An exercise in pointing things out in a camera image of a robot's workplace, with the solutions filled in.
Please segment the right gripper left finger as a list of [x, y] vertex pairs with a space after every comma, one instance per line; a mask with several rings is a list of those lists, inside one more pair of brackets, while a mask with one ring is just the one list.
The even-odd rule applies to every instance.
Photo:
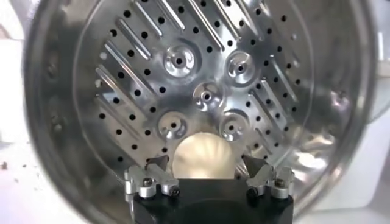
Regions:
[[179, 180], [166, 171], [168, 156], [147, 159], [145, 166], [133, 165], [124, 171], [126, 201], [138, 195], [152, 198], [158, 193], [169, 197], [180, 194]]

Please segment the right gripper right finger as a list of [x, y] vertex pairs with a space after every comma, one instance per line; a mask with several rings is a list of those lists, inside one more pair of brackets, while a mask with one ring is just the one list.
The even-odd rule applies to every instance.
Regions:
[[292, 168], [282, 167], [277, 170], [266, 160], [243, 155], [243, 162], [249, 174], [246, 184], [247, 196], [258, 198], [270, 190], [271, 197], [284, 200], [292, 196], [295, 177]]

